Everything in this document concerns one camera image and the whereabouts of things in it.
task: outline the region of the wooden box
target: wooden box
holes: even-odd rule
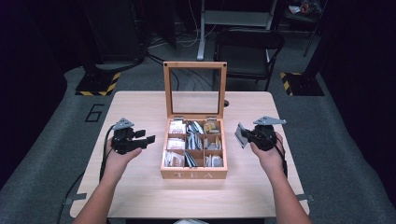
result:
[[[173,80],[177,83],[172,83],[172,77],[176,76],[175,72],[178,70],[216,72],[219,74],[219,90],[179,91],[179,78],[174,77]],[[226,178],[227,150],[223,121],[226,70],[227,63],[222,62],[163,63],[167,110],[167,125],[161,163],[161,173],[164,179]],[[178,127],[194,126],[194,124],[199,124],[203,133],[191,133],[186,131],[187,128]],[[193,140],[189,141],[192,134],[195,134],[197,139],[195,143],[193,143]],[[194,146],[202,147],[201,149],[193,149]],[[178,164],[175,158],[170,160],[169,158],[173,156],[184,158],[184,164]],[[188,163],[188,157],[193,158],[192,161],[195,164]]]

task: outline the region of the desk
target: desk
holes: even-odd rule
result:
[[[160,165],[166,124],[165,92],[119,91],[106,115],[78,194],[87,193],[87,199],[92,195],[98,184],[106,132],[111,125],[126,118],[134,123],[136,130],[146,129],[147,136],[155,134],[156,141],[129,163],[117,186],[109,217],[274,217],[274,196],[268,177],[250,147],[242,149],[233,135],[238,122],[253,129],[253,120],[261,116],[278,118],[274,99],[264,91],[226,91],[225,99],[230,102],[224,108],[229,169],[226,179],[163,179]],[[289,182],[295,194],[304,194],[283,128],[275,125],[275,130],[284,136]],[[79,213],[87,199],[73,202],[72,217]],[[301,204],[309,213],[307,201]]]
[[[201,36],[198,47],[197,61],[202,61],[205,54],[205,25],[237,25],[257,26],[270,29],[277,0],[272,0],[269,12],[242,12],[242,11],[219,11],[205,10],[205,0],[201,0]]]

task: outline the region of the grey carpet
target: grey carpet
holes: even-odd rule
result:
[[[206,41],[205,61],[212,60],[213,37]],[[367,164],[350,138],[326,85],[317,76],[325,96],[288,96],[281,72],[303,72],[318,43],[306,58],[306,35],[285,34],[286,46],[278,56],[269,92],[274,96],[290,150],[306,194],[314,223],[395,223],[396,212],[376,172]],[[167,44],[148,51],[167,61],[195,61],[198,44],[173,49]],[[107,64],[117,67],[123,64]],[[106,118],[115,91],[163,91],[163,69],[147,58],[122,72],[109,96],[77,96],[75,87],[84,71],[76,68],[64,76],[68,89],[45,130],[0,192],[0,223],[56,223],[64,195],[84,171]],[[210,90],[199,77],[180,76],[184,88]],[[228,91],[261,91],[265,82],[227,80]],[[93,105],[102,112],[98,122],[85,122]],[[69,197],[73,197],[77,183]],[[64,206],[61,223],[70,223],[70,204]],[[111,218],[112,223],[124,223]],[[275,223],[273,218],[265,223]]]

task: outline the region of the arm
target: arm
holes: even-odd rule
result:
[[[277,147],[285,153],[282,146],[282,136],[279,133],[276,133],[276,136],[280,140],[276,143]],[[283,173],[282,160],[276,149],[272,148],[268,151],[262,151],[254,143],[250,143],[250,147],[259,158],[262,169],[267,173],[271,182],[274,193],[276,222],[279,224],[312,223]]]
[[[103,178],[73,223],[106,223],[116,186],[128,162],[138,156],[142,149],[137,148],[125,155],[120,155],[111,149],[111,140],[108,140],[106,151],[109,154]]]

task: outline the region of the yellow black tape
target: yellow black tape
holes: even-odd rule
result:
[[[280,77],[282,78],[283,87],[285,88],[286,94],[289,95],[289,96],[292,96],[293,92],[291,91],[291,87],[290,87],[290,84],[288,82],[287,75],[300,76],[301,73],[280,73]]]
[[[95,95],[110,95],[113,92],[114,88],[116,88],[117,81],[120,78],[120,73],[114,75],[113,79],[111,80],[110,85],[108,86],[106,91],[76,91],[76,95],[85,95],[85,96],[95,96]]]

